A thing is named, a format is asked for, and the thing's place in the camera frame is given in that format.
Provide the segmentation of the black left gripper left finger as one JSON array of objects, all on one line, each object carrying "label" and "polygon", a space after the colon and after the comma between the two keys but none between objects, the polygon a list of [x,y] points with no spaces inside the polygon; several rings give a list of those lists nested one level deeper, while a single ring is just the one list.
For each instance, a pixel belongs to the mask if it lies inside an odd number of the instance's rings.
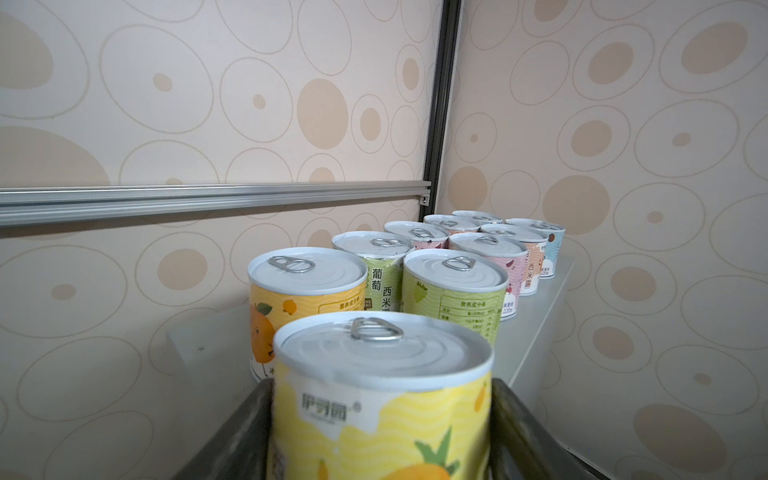
[{"label": "black left gripper left finger", "polygon": [[265,479],[274,380],[262,380],[172,479]]}]

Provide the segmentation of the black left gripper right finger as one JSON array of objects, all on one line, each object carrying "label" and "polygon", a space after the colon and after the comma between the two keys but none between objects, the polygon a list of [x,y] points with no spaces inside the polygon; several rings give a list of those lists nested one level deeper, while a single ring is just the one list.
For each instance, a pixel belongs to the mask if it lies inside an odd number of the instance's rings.
[{"label": "black left gripper right finger", "polygon": [[495,480],[595,477],[499,378],[492,380],[489,471]]}]

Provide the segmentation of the yellow green label can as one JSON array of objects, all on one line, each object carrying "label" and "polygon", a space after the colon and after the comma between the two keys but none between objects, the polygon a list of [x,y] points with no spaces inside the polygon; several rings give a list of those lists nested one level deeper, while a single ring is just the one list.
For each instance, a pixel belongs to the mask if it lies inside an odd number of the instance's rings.
[{"label": "yellow green label can", "polygon": [[270,479],[484,479],[494,351],[397,312],[326,313],[275,335]]}]

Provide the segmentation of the blue label can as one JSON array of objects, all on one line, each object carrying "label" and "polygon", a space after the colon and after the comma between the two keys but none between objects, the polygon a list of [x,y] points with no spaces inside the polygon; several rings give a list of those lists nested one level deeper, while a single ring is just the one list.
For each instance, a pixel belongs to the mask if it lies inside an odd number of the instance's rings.
[{"label": "blue label can", "polygon": [[552,279],[556,275],[559,251],[565,237],[566,227],[545,220],[532,218],[509,218],[506,224],[526,227],[546,237],[545,258],[542,264],[542,279]]}]

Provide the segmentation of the teal label can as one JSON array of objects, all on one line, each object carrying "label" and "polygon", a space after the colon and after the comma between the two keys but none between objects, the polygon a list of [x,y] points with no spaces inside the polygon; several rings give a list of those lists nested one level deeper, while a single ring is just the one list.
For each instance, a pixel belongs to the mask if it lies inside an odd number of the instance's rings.
[{"label": "teal label can", "polygon": [[452,212],[454,216],[462,217],[467,220],[470,220],[477,225],[484,225],[484,224],[503,224],[504,220],[494,214],[490,214],[487,212],[482,211],[474,211],[474,210],[454,210]]}]

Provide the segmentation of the red label can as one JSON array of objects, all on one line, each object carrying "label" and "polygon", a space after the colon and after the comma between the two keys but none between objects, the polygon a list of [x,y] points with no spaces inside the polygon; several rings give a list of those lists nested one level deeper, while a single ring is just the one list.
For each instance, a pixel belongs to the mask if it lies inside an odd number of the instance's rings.
[{"label": "red label can", "polygon": [[408,238],[417,250],[449,247],[450,233],[437,225],[414,221],[392,221],[385,224],[385,231]]}]

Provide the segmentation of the orange label can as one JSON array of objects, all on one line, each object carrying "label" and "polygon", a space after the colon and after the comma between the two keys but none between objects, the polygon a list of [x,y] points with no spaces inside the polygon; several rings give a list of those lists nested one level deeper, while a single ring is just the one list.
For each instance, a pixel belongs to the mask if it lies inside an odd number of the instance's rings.
[{"label": "orange label can", "polygon": [[426,215],[423,221],[427,224],[439,226],[450,234],[478,232],[480,227],[473,221],[455,215],[431,214]]}]

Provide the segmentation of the light green label can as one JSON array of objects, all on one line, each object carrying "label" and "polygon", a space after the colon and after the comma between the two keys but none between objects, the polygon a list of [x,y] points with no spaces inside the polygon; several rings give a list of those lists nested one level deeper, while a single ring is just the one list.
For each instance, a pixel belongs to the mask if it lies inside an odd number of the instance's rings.
[{"label": "light green label can", "polygon": [[389,232],[352,231],[334,236],[332,245],[358,256],[367,265],[365,310],[401,310],[403,261],[415,250],[411,240]]}]

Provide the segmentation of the grey metal cabinet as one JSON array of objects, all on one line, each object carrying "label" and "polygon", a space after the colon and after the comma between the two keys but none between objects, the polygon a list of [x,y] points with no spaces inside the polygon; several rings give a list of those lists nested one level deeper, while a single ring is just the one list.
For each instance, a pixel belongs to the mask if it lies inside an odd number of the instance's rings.
[{"label": "grey metal cabinet", "polygon": [[[505,381],[530,409],[537,404],[576,264],[574,257],[562,256],[556,276],[543,280],[535,295],[523,298],[517,315],[502,322],[498,331],[493,376]],[[180,403],[188,403],[194,412],[208,411],[221,422],[254,390],[248,325],[248,306],[241,304],[168,329],[166,351]]]}]

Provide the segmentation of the horizontal aluminium rail back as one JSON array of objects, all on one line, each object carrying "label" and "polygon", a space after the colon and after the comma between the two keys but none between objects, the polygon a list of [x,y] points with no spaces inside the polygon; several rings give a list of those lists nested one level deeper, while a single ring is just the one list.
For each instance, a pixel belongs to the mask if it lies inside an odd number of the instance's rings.
[{"label": "horizontal aluminium rail back", "polygon": [[19,227],[114,218],[348,201],[422,199],[423,180],[3,188],[1,225]]}]

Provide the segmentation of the black frame post right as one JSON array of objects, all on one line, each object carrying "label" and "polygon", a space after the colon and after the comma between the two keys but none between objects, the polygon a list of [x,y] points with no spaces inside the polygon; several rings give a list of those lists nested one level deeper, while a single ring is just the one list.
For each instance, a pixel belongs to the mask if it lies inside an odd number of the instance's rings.
[{"label": "black frame post right", "polygon": [[423,172],[423,180],[430,185],[429,193],[420,200],[420,220],[433,214],[437,205],[462,7],[461,0],[442,2]]}]

